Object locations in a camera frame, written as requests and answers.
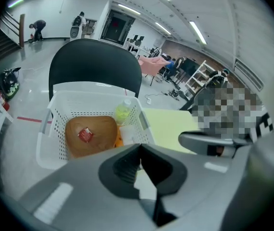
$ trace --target red floor line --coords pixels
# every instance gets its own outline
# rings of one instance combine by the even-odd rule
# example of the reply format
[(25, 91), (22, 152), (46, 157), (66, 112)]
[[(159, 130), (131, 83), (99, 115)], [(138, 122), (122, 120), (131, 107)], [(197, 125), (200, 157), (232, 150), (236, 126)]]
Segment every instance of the red floor line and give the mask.
[(27, 117), (21, 117), (21, 116), (18, 116), (17, 119), (24, 120), (24, 121), (42, 122), (42, 120), (32, 119), (32, 118), (27, 118)]

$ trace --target black helmet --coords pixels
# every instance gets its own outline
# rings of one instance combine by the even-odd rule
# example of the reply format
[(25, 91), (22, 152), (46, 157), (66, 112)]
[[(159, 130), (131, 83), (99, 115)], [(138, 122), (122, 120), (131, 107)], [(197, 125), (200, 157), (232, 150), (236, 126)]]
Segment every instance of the black helmet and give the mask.
[(6, 99), (11, 99), (19, 90), (19, 83), (12, 70), (4, 69), (0, 74), (0, 91)]

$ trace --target doorway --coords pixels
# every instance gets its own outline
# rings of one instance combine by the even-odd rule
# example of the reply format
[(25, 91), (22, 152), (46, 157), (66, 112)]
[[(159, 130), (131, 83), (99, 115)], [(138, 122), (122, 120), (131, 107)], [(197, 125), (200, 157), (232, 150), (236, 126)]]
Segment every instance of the doorway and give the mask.
[(125, 13), (111, 10), (101, 38), (123, 45), (134, 20)]
[(118, 42), (126, 21), (113, 17), (109, 28), (106, 31), (105, 39)]

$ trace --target plastic bottle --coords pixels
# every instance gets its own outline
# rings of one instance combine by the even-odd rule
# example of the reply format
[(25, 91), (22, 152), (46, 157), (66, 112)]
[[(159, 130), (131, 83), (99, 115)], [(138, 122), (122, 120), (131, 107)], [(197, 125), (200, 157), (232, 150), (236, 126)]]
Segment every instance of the plastic bottle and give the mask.
[(130, 100), (125, 99), (116, 107), (116, 122), (118, 125), (122, 125), (126, 118), (129, 116), (131, 110), (130, 105)]

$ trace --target basket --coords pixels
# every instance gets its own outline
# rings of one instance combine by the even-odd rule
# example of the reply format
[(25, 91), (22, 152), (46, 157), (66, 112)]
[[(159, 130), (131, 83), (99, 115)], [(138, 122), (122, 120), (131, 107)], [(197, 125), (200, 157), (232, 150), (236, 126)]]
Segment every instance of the basket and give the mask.
[[(51, 99), (43, 119), (36, 146), (37, 163), (47, 169), (58, 169), (68, 161), (65, 141), (66, 123), (77, 116), (115, 117), (116, 107), (125, 99), (132, 109), (123, 125), (133, 125), (135, 143), (155, 144), (149, 123), (135, 97), (84, 91), (57, 91)], [(49, 135), (45, 134), (50, 113), (53, 115)]]

